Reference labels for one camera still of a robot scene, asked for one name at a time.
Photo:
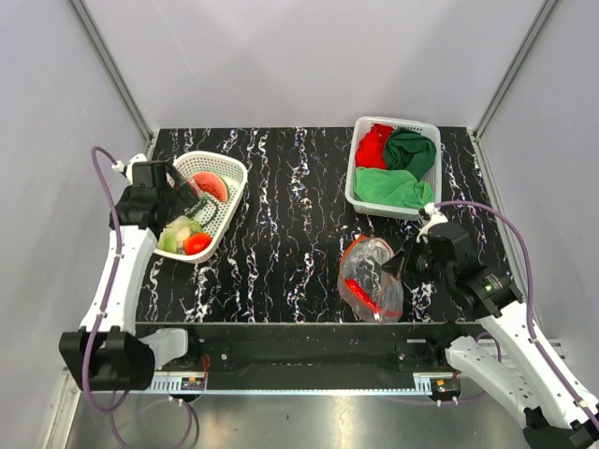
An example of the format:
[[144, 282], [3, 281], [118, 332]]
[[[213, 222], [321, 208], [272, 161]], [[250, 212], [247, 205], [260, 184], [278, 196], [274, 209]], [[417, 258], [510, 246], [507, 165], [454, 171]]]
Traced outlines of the fake green leafy sprig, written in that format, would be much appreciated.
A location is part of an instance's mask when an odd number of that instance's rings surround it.
[[185, 216], [205, 228], [216, 219], [219, 210], [220, 202], [217, 199], [208, 194], [201, 194], [197, 204], [190, 208]]

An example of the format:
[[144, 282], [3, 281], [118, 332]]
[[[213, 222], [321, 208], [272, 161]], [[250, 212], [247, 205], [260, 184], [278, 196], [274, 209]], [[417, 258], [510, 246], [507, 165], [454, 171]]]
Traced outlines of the fake watermelon slice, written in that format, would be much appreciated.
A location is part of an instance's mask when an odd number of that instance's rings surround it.
[[216, 200], [222, 203], [229, 200], [228, 185], [219, 175], [202, 171], [195, 174], [192, 179], [202, 192], [213, 196]]

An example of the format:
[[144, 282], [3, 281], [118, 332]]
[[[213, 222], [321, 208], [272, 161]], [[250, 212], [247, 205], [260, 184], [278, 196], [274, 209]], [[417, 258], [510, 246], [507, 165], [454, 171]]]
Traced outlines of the clear zip top bag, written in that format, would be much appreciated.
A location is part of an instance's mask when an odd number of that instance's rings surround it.
[[396, 323], [402, 318], [402, 283], [383, 268], [393, 255], [383, 239], [360, 235], [341, 257], [338, 292], [363, 322]]

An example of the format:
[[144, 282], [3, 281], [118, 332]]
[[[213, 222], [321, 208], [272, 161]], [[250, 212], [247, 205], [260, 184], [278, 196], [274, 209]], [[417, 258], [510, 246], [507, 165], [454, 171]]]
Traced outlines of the fake white cauliflower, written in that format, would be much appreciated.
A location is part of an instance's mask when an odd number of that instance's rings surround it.
[[185, 254], [184, 242], [202, 232], [203, 227], [200, 223], [182, 215], [163, 229], [157, 249], [166, 253]]

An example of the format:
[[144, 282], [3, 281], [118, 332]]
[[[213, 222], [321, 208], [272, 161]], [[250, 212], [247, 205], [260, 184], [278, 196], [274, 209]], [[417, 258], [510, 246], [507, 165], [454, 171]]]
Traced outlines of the fake red tomato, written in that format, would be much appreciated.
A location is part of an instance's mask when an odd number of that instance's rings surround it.
[[196, 233], [191, 235], [183, 242], [183, 249], [186, 255], [202, 253], [210, 247], [212, 237], [207, 233]]

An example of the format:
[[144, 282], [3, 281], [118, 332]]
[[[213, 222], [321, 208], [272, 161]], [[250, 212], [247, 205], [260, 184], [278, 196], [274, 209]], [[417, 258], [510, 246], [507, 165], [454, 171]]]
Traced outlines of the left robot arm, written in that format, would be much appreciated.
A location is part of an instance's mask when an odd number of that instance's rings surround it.
[[145, 390], [169, 362], [190, 370], [202, 357], [182, 328], [136, 335], [141, 285], [160, 234], [197, 195], [170, 163], [138, 154], [115, 169], [129, 184], [110, 214], [109, 252], [95, 297], [79, 329], [59, 341], [66, 367], [85, 393]]

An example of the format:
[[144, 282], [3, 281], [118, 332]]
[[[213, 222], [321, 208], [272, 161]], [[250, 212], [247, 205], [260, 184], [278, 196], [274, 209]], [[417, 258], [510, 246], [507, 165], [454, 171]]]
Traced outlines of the fake red chili pepper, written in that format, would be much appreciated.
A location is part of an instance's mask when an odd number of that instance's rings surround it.
[[403, 315], [403, 287], [395, 278], [350, 276], [338, 281], [340, 296], [365, 322], [398, 322]]

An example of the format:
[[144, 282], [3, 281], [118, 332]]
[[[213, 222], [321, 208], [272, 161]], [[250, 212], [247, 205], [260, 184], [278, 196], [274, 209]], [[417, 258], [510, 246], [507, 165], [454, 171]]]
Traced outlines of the white oval perforated basket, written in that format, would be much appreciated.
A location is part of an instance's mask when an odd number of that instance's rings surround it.
[[209, 171], [215, 173], [223, 178], [228, 185], [229, 200], [226, 203], [219, 201], [220, 210], [216, 219], [203, 228], [202, 233], [207, 233], [212, 237], [209, 248], [194, 255], [166, 253], [157, 248], [154, 250], [156, 255], [172, 260], [193, 264], [203, 263], [213, 256], [229, 228], [247, 185], [248, 170], [243, 163], [236, 159], [214, 152], [203, 151], [192, 151], [178, 157], [174, 161], [174, 167], [197, 189], [198, 196], [207, 194], [202, 192], [192, 179], [198, 172]]

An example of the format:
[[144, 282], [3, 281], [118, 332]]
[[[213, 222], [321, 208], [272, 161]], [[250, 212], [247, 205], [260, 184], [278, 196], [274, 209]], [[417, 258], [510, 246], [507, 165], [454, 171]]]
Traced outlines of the light green cloth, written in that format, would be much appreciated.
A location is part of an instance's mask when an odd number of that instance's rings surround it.
[[358, 167], [353, 190], [362, 202], [395, 208], [419, 210], [434, 200], [432, 187], [404, 170]]

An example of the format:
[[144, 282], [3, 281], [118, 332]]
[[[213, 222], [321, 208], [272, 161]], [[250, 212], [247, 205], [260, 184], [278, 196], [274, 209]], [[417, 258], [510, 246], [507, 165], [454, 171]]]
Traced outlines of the red cloth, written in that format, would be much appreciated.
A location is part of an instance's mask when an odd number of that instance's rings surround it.
[[386, 142], [394, 131], [388, 125], [375, 123], [358, 144], [355, 155], [357, 167], [386, 169], [383, 153]]

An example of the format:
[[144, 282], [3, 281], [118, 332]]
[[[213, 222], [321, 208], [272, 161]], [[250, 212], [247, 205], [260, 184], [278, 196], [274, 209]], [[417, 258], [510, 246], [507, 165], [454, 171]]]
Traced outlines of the dark green cloth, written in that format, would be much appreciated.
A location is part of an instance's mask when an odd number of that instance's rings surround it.
[[430, 138], [402, 127], [387, 138], [383, 160], [387, 170], [408, 171], [421, 180], [433, 167], [436, 153], [436, 145]]

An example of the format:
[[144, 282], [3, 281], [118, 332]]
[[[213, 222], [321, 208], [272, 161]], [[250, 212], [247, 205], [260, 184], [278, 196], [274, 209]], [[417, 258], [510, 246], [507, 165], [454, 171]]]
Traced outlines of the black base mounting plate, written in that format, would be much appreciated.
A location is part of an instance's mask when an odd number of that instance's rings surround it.
[[324, 394], [414, 386], [415, 373], [451, 375], [442, 343], [479, 325], [194, 324], [172, 371], [208, 370], [208, 388]]

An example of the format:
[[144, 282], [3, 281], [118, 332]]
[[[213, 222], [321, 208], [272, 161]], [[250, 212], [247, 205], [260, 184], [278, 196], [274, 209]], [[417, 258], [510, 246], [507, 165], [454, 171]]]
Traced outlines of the left aluminium frame post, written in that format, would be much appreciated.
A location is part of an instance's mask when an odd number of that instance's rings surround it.
[[130, 119], [141, 135], [142, 140], [148, 145], [152, 140], [153, 130], [148, 125], [134, 96], [128, 88], [91, 11], [86, 5], [86, 2], [82, 0], [67, 0], [66, 2], [72, 9], [76, 20], [90, 42], [99, 63], [104, 68]]

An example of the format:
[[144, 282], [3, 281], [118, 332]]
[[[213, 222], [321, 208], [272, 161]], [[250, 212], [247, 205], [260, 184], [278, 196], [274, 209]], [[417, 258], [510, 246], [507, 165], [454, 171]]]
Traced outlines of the aluminium frame post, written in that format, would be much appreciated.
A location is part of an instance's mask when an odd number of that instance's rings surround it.
[[544, 0], [542, 2], [491, 100], [473, 130], [475, 138], [481, 138], [489, 128], [491, 121], [509, 94], [513, 84], [528, 62], [534, 48], [561, 4], [561, 0]]
[[148, 145], [152, 140], [153, 130], [148, 125], [134, 96], [128, 88], [91, 11], [86, 5], [86, 2], [82, 0], [67, 0], [66, 2], [72, 9], [76, 20], [90, 42], [99, 63], [104, 68], [130, 119], [141, 135], [142, 140]]

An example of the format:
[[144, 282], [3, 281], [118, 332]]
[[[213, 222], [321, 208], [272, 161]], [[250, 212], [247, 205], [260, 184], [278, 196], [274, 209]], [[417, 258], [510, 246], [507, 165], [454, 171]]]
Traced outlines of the right aluminium frame post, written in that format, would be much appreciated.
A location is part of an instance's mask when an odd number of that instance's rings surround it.
[[481, 138], [489, 128], [491, 121], [509, 94], [513, 84], [528, 62], [534, 48], [561, 4], [561, 0], [544, 0], [542, 2], [491, 100], [473, 130], [475, 138]]

